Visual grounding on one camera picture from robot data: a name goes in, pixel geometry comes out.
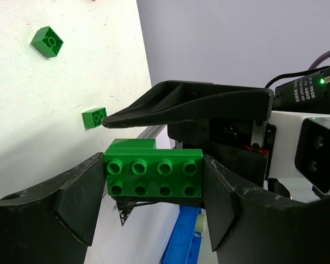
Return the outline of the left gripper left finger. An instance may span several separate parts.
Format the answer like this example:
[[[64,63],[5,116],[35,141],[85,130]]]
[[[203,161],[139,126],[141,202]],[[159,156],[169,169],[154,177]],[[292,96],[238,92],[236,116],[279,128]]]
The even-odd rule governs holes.
[[[84,263],[105,182],[98,152],[0,199],[0,263]]]

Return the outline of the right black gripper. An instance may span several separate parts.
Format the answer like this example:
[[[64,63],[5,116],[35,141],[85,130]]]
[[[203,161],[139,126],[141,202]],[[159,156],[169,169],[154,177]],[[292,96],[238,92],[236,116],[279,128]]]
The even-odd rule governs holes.
[[[163,81],[102,124],[106,128],[169,124],[168,136],[183,149],[202,149],[233,173],[263,187],[277,127],[267,123],[262,146],[254,147],[253,120],[269,120],[273,98],[270,89]]]

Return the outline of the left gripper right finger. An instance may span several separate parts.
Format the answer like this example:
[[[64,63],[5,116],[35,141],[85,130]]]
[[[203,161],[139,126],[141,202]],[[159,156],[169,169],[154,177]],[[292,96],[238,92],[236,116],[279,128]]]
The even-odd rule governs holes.
[[[219,263],[330,263],[330,196],[294,201],[203,158],[202,195]]]

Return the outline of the green L-shaped lego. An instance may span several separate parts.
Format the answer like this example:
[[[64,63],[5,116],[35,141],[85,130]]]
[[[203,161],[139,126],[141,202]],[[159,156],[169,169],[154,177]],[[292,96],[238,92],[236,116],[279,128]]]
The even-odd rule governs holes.
[[[111,196],[201,196],[201,149],[157,149],[155,139],[115,139],[103,156]]]

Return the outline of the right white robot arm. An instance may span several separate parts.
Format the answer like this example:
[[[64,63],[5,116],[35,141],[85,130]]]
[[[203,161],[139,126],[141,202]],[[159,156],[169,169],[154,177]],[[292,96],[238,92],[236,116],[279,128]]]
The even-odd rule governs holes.
[[[330,66],[284,74],[271,90],[163,81],[103,120],[106,128],[165,124],[185,149],[201,149],[237,175],[306,178],[330,194]]]

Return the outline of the blue plastic object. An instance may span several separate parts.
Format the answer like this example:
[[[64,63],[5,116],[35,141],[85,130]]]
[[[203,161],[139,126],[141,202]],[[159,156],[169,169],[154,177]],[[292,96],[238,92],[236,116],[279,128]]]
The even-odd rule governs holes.
[[[172,235],[160,263],[196,264],[198,262],[202,237],[195,231],[201,209],[181,206]]]

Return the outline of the green lego two-by-two brick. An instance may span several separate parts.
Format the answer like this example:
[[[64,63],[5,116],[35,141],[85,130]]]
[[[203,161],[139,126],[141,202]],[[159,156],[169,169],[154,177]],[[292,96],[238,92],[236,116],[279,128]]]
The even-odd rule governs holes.
[[[82,113],[82,119],[86,129],[99,127],[107,116],[106,108],[95,108]]]

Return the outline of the aluminium table frame rail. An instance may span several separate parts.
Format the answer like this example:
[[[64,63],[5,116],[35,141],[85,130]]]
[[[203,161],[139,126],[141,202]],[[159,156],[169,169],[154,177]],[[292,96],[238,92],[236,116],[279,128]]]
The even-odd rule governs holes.
[[[155,139],[166,127],[166,125],[148,126],[137,138]]]

